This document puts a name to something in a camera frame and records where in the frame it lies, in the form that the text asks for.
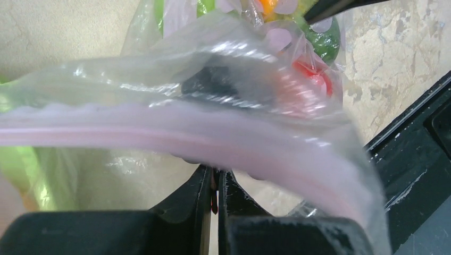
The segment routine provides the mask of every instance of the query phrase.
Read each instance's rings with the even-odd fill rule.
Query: beige marble countertop
[[[117,56],[138,2],[2,0],[0,75],[15,79],[62,61]],[[367,143],[451,70],[451,6],[448,0],[392,0],[355,9],[347,17],[353,19],[354,25],[346,32],[348,81],[344,84],[344,107]],[[137,165],[131,160],[142,153],[118,157],[112,164],[120,171],[114,176],[105,178],[105,172],[81,176],[85,186],[90,187],[84,192],[106,190],[111,195],[118,194],[117,186],[137,186],[129,189],[127,197],[145,197],[149,189],[160,190],[154,197],[122,204],[126,208],[148,208],[181,185],[194,170],[178,159],[151,154],[146,157],[156,170],[143,177],[149,165]],[[167,168],[178,171],[165,172]],[[186,170],[180,175],[179,168]],[[136,169],[139,174],[126,175]],[[158,177],[173,181],[161,183]],[[249,193],[274,214],[283,215],[292,208],[284,208],[282,202],[298,202],[276,188],[245,176],[240,178]],[[104,201],[103,195],[96,198],[92,193],[85,196],[89,197],[85,201],[89,208],[115,207],[111,206],[114,199]]]

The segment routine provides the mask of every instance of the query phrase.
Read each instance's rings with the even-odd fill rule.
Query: black object
[[[372,255],[352,220],[273,217],[240,187],[233,172],[202,165],[149,211],[21,216],[0,240],[0,254],[208,254],[213,186],[219,187],[220,255]]]
[[[318,0],[304,15],[304,18],[308,24],[314,24],[355,7],[385,1],[388,0]]]
[[[206,66],[182,86],[183,95],[205,95],[234,97],[238,91],[233,86],[229,68],[226,66]]]
[[[424,224],[451,196],[450,116],[451,72],[367,145],[388,198],[393,251],[409,238],[413,245],[422,246],[438,238],[437,245],[425,250],[427,254],[449,243],[451,225],[445,224],[445,218],[439,226]],[[431,239],[417,239],[415,244],[415,233],[423,225]],[[451,254],[451,250],[437,254]]]

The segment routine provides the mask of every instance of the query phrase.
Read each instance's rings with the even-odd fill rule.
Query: plastic bag
[[[312,78],[318,86],[327,86],[327,94],[342,101],[340,74],[346,64],[342,50],[345,48],[345,24],[338,16],[308,25],[303,14],[313,3],[313,0],[142,0],[130,25],[123,53],[146,53],[148,45],[219,9],[236,14],[271,37],[269,41],[273,48],[283,50],[289,46],[297,49],[285,50],[296,69]],[[300,51],[303,52],[302,59],[298,59]]]
[[[389,254],[382,187],[351,121],[290,62],[231,16],[205,15],[146,55],[3,85],[0,145],[136,148],[240,169],[357,221]]]

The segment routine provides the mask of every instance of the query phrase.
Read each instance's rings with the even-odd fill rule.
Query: red object
[[[307,78],[312,80],[312,82],[318,86],[323,86],[325,84],[327,96],[332,96],[332,81],[325,74],[324,70],[329,68],[325,63],[317,63],[318,65],[313,66],[312,64],[306,64],[300,60],[293,62],[293,68],[296,69],[301,74],[305,75]]]

